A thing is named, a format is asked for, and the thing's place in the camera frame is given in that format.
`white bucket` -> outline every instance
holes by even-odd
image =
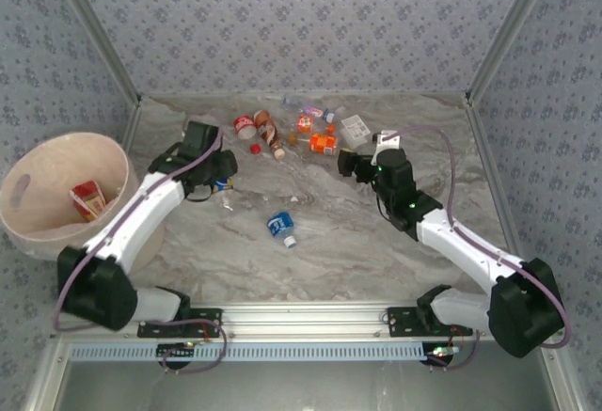
[[[96,181],[110,201],[90,223],[69,195],[87,181]],[[23,253],[55,261],[65,246],[81,247],[106,226],[138,187],[132,162],[115,140],[100,134],[66,134],[37,146],[10,170],[0,188],[0,220]],[[151,261],[164,236],[161,224],[140,250],[133,271]]]

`red can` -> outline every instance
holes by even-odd
[[[234,120],[234,130],[241,140],[248,140],[257,133],[257,127],[253,118],[249,115],[242,115]]]

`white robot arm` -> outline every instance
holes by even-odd
[[[401,139],[393,135],[389,131],[376,137],[373,156],[342,150],[340,174],[355,173],[358,182],[370,183],[379,209],[382,202],[396,229],[446,256],[484,290],[465,293],[437,286],[426,293],[418,300],[417,313],[427,332],[435,335],[436,327],[452,324],[488,329],[508,353],[526,355],[563,325],[551,270],[541,260],[524,262],[450,221],[439,202],[416,188]],[[130,321],[172,322],[189,317],[186,295],[163,288],[135,290],[127,274],[142,245],[196,186],[236,173],[230,151],[211,152],[217,137],[214,126],[191,122],[183,142],[155,159],[135,196],[115,219],[82,249],[67,247],[61,252],[60,308],[113,330]],[[543,284],[557,305],[552,306],[547,295],[517,271],[526,271]]]
[[[427,292],[418,300],[418,315],[427,331],[432,329],[435,334],[442,324],[488,330],[502,348],[517,357],[525,356],[563,326],[564,340],[568,340],[570,326],[564,324],[567,317],[547,264],[539,259],[524,261],[489,244],[418,190],[412,165],[400,148],[399,133],[383,131],[374,141],[374,155],[342,150],[340,174],[355,173],[358,182],[369,183],[379,210],[382,202],[387,211],[383,216],[396,229],[450,259],[484,290],[465,293],[442,285]]]
[[[130,321],[171,322],[188,317],[190,300],[164,288],[136,290],[127,275],[164,218],[197,186],[233,176],[231,151],[221,150],[217,127],[191,121],[182,143],[157,157],[118,215],[83,248],[58,256],[58,307],[119,330]]]

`brown bottle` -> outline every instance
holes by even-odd
[[[257,126],[257,132],[259,132],[261,138],[267,143],[270,147],[270,150],[274,153],[274,157],[280,160],[284,157],[284,149],[280,144],[280,139],[278,138],[278,130],[276,129],[276,124],[272,121],[272,117],[267,110],[260,110],[253,116],[253,120],[255,121],[255,125]]]

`blue patterned wall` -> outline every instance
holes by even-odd
[[[80,129],[119,139],[129,105],[66,0],[0,0],[0,181],[40,141]],[[47,338],[55,265],[0,229],[0,409],[18,410]]]
[[[143,94],[466,90],[512,0],[89,0]]]
[[[540,0],[479,103],[520,238],[550,262],[602,409],[602,0]]]

